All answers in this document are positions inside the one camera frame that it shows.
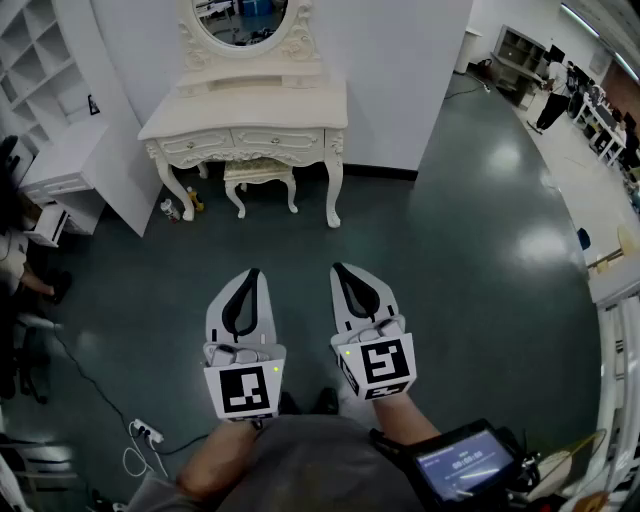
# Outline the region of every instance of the small bottle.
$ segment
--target small bottle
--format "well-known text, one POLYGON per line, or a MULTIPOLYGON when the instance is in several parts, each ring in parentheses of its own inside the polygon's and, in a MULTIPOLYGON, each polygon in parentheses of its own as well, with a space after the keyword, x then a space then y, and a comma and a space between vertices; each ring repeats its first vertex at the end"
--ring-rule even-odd
POLYGON ((173 206, 171 199, 165 199, 162 201, 160 203, 160 209, 174 224, 180 220, 180 212, 175 206, 173 206))
POLYGON ((187 187, 187 194, 189 195, 189 199, 193 203, 193 206, 196 207, 197 212, 204 211, 204 203, 200 200, 200 196, 198 196, 198 191, 193 190, 191 187, 187 187))

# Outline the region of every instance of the black shoe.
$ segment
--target black shoe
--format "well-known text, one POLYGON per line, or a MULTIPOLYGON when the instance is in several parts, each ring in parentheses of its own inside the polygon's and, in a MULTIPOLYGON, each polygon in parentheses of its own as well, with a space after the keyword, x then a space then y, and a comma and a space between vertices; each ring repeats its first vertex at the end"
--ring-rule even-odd
POLYGON ((536 132, 538 135, 542 135, 542 130, 538 128, 537 125, 533 125, 529 121, 527 121, 527 124, 531 126, 531 128, 533 128, 533 131, 536 132))
POLYGON ((296 405, 293 397, 284 391, 280 395, 280 406, 278 407, 278 412, 280 414, 302 414, 300 408, 296 405))
POLYGON ((340 410, 338 393, 333 388, 324 388, 320 392, 316 405, 311 409, 311 414, 336 415, 340 410))

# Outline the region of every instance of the white vanity table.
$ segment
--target white vanity table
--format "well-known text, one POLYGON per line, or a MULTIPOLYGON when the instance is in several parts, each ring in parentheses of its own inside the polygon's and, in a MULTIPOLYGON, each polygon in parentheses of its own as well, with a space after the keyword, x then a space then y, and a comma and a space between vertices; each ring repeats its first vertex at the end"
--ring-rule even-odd
MULTIPOLYGON (((346 85, 324 74, 307 26, 310 1, 289 0, 275 31, 251 46, 214 38, 193 0, 177 1, 185 73, 138 138, 146 142, 164 184, 184 204, 183 218, 193 220, 194 208, 171 166, 197 165, 205 178, 206 161, 266 157, 294 167, 324 161, 327 223, 339 227, 335 204, 342 186, 346 85)), ((264 18, 273 20, 278 13, 264 18)), ((232 22, 242 27, 241 21, 232 22)))

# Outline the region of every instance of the display screen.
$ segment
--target display screen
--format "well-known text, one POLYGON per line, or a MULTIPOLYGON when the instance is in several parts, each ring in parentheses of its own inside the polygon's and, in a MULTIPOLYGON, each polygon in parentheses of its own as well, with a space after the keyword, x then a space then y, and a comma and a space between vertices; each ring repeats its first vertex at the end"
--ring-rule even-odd
POLYGON ((488 430, 416 459, 433 490, 444 501, 463 501, 513 458, 488 430))

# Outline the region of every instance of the white stool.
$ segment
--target white stool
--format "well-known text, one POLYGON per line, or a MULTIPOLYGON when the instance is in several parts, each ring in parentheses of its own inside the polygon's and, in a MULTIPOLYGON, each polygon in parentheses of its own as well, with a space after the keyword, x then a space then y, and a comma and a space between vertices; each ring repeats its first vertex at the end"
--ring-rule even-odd
POLYGON ((244 219, 246 210, 236 194, 236 187, 240 185, 242 191, 246 192, 248 183, 259 185, 271 180, 280 180, 287 185, 289 210, 291 213, 298 213, 298 208, 293 204, 296 196, 296 180, 293 177, 292 167, 271 158, 227 162, 224 168, 224 188, 227 197, 238 207, 239 219, 244 219))

